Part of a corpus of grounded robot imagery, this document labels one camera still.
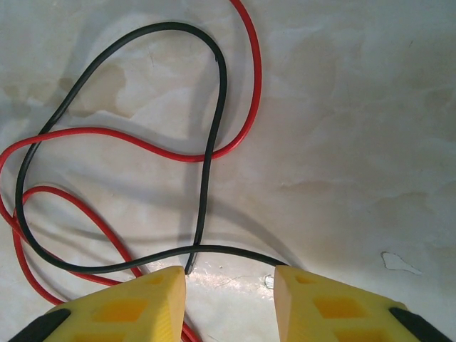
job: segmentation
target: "square indentation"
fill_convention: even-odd
[[[147,301],[144,299],[122,299],[111,301],[99,308],[93,315],[94,322],[134,322],[140,318]]]
[[[73,342],[123,342],[122,333],[82,333],[74,337]]]
[[[307,279],[305,276],[296,276],[295,279],[300,284],[313,284],[313,283],[315,283],[315,281]]]
[[[368,314],[356,300],[342,296],[320,296],[313,300],[323,318],[359,318]]]
[[[151,280],[148,280],[146,284],[160,285],[164,279],[164,276],[155,276]]]
[[[334,333],[339,342],[393,342],[385,331],[352,329]]]

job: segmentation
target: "wire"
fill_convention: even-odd
[[[175,23],[175,22],[167,22],[167,23],[159,23],[153,24],[149,26],[145,26],[143,28],[139,28],[134,30],[133,32],[125,35],[124,37],[117,40],[111,46],[104,50],[90,65],[87,69],[83,72],[82,76],[78,79],[76,84],[72,87],[68,95],[65,97],[63,102],[58,107],[57,111],[51,116],[48,122],[44,125],[41,129],[40,133],[36,137],[32,137],[29,139],[21,140],[12,146],[8,147],[1,155],[0,155],[0,172],[6,162],[8,156],[13,153],[14,151],[18,150],[19,148],[25,147],[27,145],[31,145],[29,148],[24,161],[21,165],[21,169],[18,173],[18,178],[16,182],[16,192],[15,192],[15,203],[16,209],[14,210],[14,214],[11,216],[8,211],[6,210],[3,200],[0,196],[0,214],[1,216],[11,225],[13,228],[14,234],[14,246],[16,250],[16,254],[18,256],[19,264],[28,280],[28,282],[32,285],[32,287],[37,290],[37,292],[42,295],[45,299],[48,299],[51,303],[55,305],[61,303],[60,299],[49,294],[33,277],[29,266],[26,262],[26,258],[24,256],[24,251],[21,245],[21,240],[28,242],[32,249],[43,259],[45,259],[50,264],[57,266],[61,269],[65,269],[74,273],[74,275],[79,276],[80,278],[91,280],[98,282],[100,284],[105,284],[107,286],[112,286],[118,284],[118,281],[114,281],[112,279],[107,279],[101,276],[96,276],[93,274],[103,274],[109,273],[112,271],[120,271],[124,269],[132,269],[132,272],[135,276],[141,276],[142,273],[139,270],[138,266],[154,262],[160,259],[164,259],[167,257],[172,257],[175,255],[180,254],[189,254],[190,257],[188,259],[187,265],[185,267],[185,271],[189,274],[192,271],[192,268],[195,263],[195,257],[197,252],[215,252],[215,253],[226,253],[226,254],[233,254],[238,255],[241,257],[246,257],[250,259],[254,259],[257,261],[265,262],[272,266],[276,266],[279,264],[284,264],[282,261],[277,259],[271,258],[269,256],[265,256],[256,252],[251,252],[245,249],[239,249],[234,247],[226,247],[226,246],[216,246],[216,245],[201,245],[202,235],[204,231],[204,219],[207,210],[207,193],[209,188],[209,171],[210,171],[210,163],[211,160],[214,158],[221,157],[231,150],[233,150],[239,143],[246,137],[247,133],[251,129],[254,119],[257,115],[259,101],[261,97],[261,55],[259,50],[259,43],[258,38],[254,29],[254,25],[252,20],[250,19],[247,10],[244,8],[240,0],[230,0],[235,9],[238,11],[239,15],[244,22],[246,27],[250,44],[252,47],[252,57],[253,57],[253,65],[254,65],[254,90],[252,94],[252,102],[250,105],[249,113],[247,119],[239,131],[238,135],[231,141],[229,144],[224,146],[223,148],[214,151],[214,144],[217,137],[217,131],[219,128],[220,120],[222,117],[224,102],[226,100],[226,93],[227,93],[227,71],[226,65],[224,62],[224,58],[222,52],[220,51],[219,47],[216,43],[203,31],[195,28],[194,26],[182,23]],[[92,73],[96,70],[96,68],[109,56],[115,53],[119,48],[127,44],[128,42],[143,36],[148,33],[156,32],[156,31],[164,31],[164,30],[176,30],[176,31],[185,31],[194,36],[202,39],[212,50],[215,55],[216,62],[219,66],[219,97],[217,100],[217,106],[214,114],[214,118],[211,125],[211,130],[209,132],[209,137],[207,139],[207,146],[203,155],[182,155],[175,152],[170,152],[154,146],[148,142],[145,142],[141,139],[133,137],[131,135],[121,133],[115,130],[111,130],[108,128],[70,128],[65,130],[59,130],[56,132],[49,133],[51,128],[58,122],[61,116],[65,113],[68,106],[71,104],[75,96],[83,87],[84,83],[90,78]],[[100,134],[100,135],[109,135],[114,138],[119,138],[121,140],[127,141],[139,147],[142,147],[150,152],[156,153],[163,157],[167,157],[173,160],[181,161],[181,162],[201,162],[203,161],[203,171],[202,171],[202,183],[200,189],[200,201],[199,201],[199,210],[198,210],[198,220],[197,220],[197,228],[195,232],[194,243],[192,246],[187,247],[180,247],[176,249],[171,249],[169,251],[156,253],[150,256],[144,256],[143,258],[139,258],[136,260],[132,260],[132,257],[128,253],[128,250],[122,245],[121,241],[115,235],[115,233],[110,229],[110,227],[101,219],[91,208],[89,208],[86,204],[80,201],[77,197],[64,192],[63,190],[56,189],[55,187],[33,187],[29,190],[24,192],[24,181],[26,178],[26,172],[29,168],[29,165],[35,155],[39,145],[41,142],[45,140],[61,138],[63,136],[69,135],[78,135],[78,134]],[[24,204],[26,200],[31,196],[36,194],[37,192],[49,192],[54,195],[58,195],[65,200],[73,203],[77,206],[80,210],[82,210],[92,221],[100,227],[103,233],[109,238],[109,240],[113,243],[115,248],[120,252],[122,257],[124,258],[125,262],[110,266],[78,266],[64,262],[63,260],[59,259],[57,256],[53,255],[49,251],[45,250],[34,238],[33,234],[29,226],[27,225],[25,214],[24,214]],[[196,334],[192,332],[190,327],[188,327],[185,323],[182,328],[182,340],[184,342],[196,342],[198,338]]]

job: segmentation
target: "marble countertop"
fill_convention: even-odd
[[[259,35],[264,91],[247,139],[213,163],[204,242],[264,252],[389,296],[456,338],[456,2],[244,5]],[[248,38],[229,1],[3,0],[0,149],[35,135],[107,45],[167,20],[199,26],[223,50],[229,94],[218,146],[228,143],[246,118],[253,77]],[[157,33],[108,60],[57,128],[112,127],[171,150],[202,152],[217,84],[217,65],[202,42]],[[24,153],[2,174],[9,209]],[[200,171],[87,136],[43,144],[26,184],[76,193],[142,256],[192,241]],[[120,261],[68,203],[39,195],[26,214],[59,257]],[[3,220],[0,241],[0,340],[7,341],[51,305],[21,274]],[[102,288],[28,255],[62,298]],[[187,280],[187,313],[204,342],[279,340],[265,284],[273,271],[235,256],[199,256]]]

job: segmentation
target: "stain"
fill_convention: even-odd
[[[56,108],[62,103],[63,94],[54,82],[43,81],[26,85],[26,99],[29,98]]]
[[[14,114],[27,115],[31,112],[30,105],[21,97],[21,89],[17,85],[6,85],[3,91],[11,99],[11,110]]]
[[[61,90],[69,92],[71,90],[71,88],[73,87],[74,83],[75,83],[75,81],[73,81],[72,78],[63,77],[60,80],[58,80],[58,87]]]
[[[381,252],[380,256],[383,260],[383,266],[390,271],[406,271],[416,276],[423,274],[419,269],[416,269],[412,265],[408,264],[404,261],[404,259],[395,253]]]
[[[58,82],[62,90],[71,88],[72,83],[70,78],[61,78]],[[124,118],[133,117],[134,111],[125,112],[117,106],[118,94],[125,88],[126,83],[125,71],[120,66],[101,66],[75,97],[69,113],[72,116],[86,118],[99,110],[105,110]]]

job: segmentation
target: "yellow clamp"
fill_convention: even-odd
[[[418,341],[389,308],[398,302],[290,266],[278,266],[281,342]],[[71,315],[46,342],[179,342],[185,275],[173,266],[55,307]]]

